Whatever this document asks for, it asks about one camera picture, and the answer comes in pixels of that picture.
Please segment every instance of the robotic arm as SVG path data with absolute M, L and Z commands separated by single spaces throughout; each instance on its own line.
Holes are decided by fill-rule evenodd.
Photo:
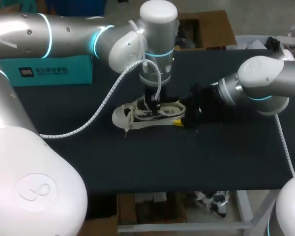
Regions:
M 121 26 L 102 17 L 2 14 L 0 59 L 93 55 L 121 73 L 146 58 L 163 85 L 177 29 L 177 9 L 165 0 L 144 3 L 140 17 Z M 147 64 L 140 79 L 159 85 Z M 0 67 L 0 236 L 76 236 L 87 204 L 82 178 L 39 137 Z
M 230 106 L 250 102 L 263 115 L 283 111 L 295 96 L 295 62 L 288 50 L 272 57 L 253 57 L 237 73 L 218 82 L 221 99 Z
M 294 60 L 287 50 L 272 58 L 250 58 L 237 73 L 218 82 L 219 95 L 230 106 L 250 102 L 259 113 L 276 115 L 295 96 Z M 265 236 L 295 236 L 295 177 L 280 191 Z

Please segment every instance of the sneaker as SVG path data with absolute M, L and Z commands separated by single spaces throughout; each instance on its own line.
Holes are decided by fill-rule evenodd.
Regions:
M 153 125 L 173 125 L 173 121 L 183 117 L 186 107 L 179 101 L 161 103 L 156 112 L 148 107 L 145 97 L 132 103 L 117 107 L 112 115 L 115 126 L 128 132 L 129 129 L 141 129 Z

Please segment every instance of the floor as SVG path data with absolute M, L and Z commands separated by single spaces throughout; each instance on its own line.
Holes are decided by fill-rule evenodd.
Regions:
M 140 6 L 146 0 L 129 0 L 129 3 L 118 3 L 117 0 L 107 0 L 105 14 L 113 22 L 127 21 L 138 16 Z M 295 25 L 295 0 L 170 0 L 179 12 L 201 12 L 225 9 L 230 19 L 235 35 L 281 35 L 290 26 Z M 253 212 L 259 207 L 267 194 L 267 190 L 248 191 L 248 197 Z M 261 221 L 253 231 L 252 236 L 262 236 L 269 216 Z M 210 213 L 198 210 L 188 210 L 188 222 L 214 222 L 239 220 L 238 210 L 234 201 L 230 202 L 228 215 L 221 219 Z M 162 234 L 169 236 L 241 236 L 235 232 L 209 232 Z
M 146 0 L 118 3 L 107 0 L 106 16 L 112 21 L 138 16 Z M 225 9 L 235 35 L 281 35 L 295 25 L 295 0 L 170 0 L 179 12 Z

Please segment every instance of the dark table surface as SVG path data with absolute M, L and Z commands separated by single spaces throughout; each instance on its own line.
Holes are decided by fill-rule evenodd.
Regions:
M 267 50 L 176 52 L 171 95 L 189 94 L 238 70 Z M 118 74 L 94 61 L 91 85 L 15 88 L 40 133 L 80 127 L 96 111 Z M 292 176 L 274 117 L 238 111 L 234 123 L 197 129 L 149 127 L 125 132 L 111 121 L 115 107 L 143 94 L 137 71 L 127 75 L 94 123 L 81 134 L 48 144 L 82 176 L 89 194 L 188 190 L 278 189 Z M 280 114 L 295 167 L 295 99 Z

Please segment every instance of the shoe sole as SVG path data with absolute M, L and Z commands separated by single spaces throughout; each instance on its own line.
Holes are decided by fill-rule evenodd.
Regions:
M 161 120 L 154 120 L 154 121 L 140 121 L 140 122 L 133 122 L 130 129 L 142 129 L 149 126 L 155 125 L 174 125 L 173 121 L 178 120 L 183 117 L 183 114 L 177 117 L 168 117 Z M 117 116 L 116 111 L 113 112 L 112 121 L 115 126 L 121 129 L 126 128 L 126 123 L 121 121 L 120 118 Z

